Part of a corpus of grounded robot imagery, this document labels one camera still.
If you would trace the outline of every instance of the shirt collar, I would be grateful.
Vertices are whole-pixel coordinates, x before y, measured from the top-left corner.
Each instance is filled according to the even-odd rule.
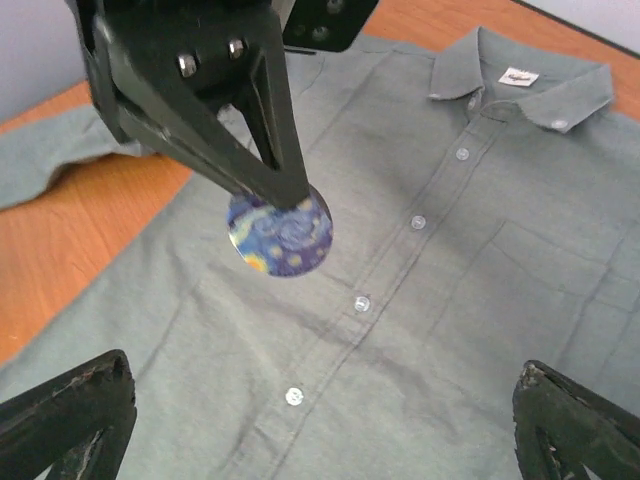
[[[506,70],[520,68],[558,79],[553,87],[514,100],[535,124],[563,133],[614,99],[607,65],[549,53],[519,44],[478,27],[436,57],[429,97],[452,100],[484,90],[480,64],[486,61]]]

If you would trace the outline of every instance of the black clamp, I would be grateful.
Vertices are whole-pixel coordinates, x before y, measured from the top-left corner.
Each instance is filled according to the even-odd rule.
[[[282,27],[268,1],[81,1],[93,103],[116,140],[138,140],[232,193],[278,208],[309,195]],[[261,159],[218,120],[233,105]]]
[[[0,478],[114,480],[136,418],[127,356],[100,355],[0,405]]]
[[[525,364],[513,413],[524,480],[640,479],[640,419],[548,365]]]

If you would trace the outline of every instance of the circular disk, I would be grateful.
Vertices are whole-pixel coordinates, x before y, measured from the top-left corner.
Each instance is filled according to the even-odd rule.
[[[310,196],[291,210],[279,210],[255,195],[231,198],[229,238],[244,260],[275,277],[295,277],[322,263],[333,241],[326,202],[310,187]]]

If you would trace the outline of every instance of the shirt placket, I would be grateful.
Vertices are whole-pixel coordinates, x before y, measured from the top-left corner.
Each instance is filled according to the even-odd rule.
[[[261,411],[228,463],[224,478],[272,478],[305,418],[340,365],[380,318],[424,246],[464,191],[505,123],[477,115],[447,150],[440,167],[371,259],[323,338],[304,352],[281,391]],[[423,212],[429,205],[428,215]]]

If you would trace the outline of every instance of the shirt sleeve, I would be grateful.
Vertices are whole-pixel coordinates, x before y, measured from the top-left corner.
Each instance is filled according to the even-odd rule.
[[[0,210],[46,192],[65,167],[112,153],[142,157],[153,152],[138,142],[120,145],[91,105],[0,136]]]

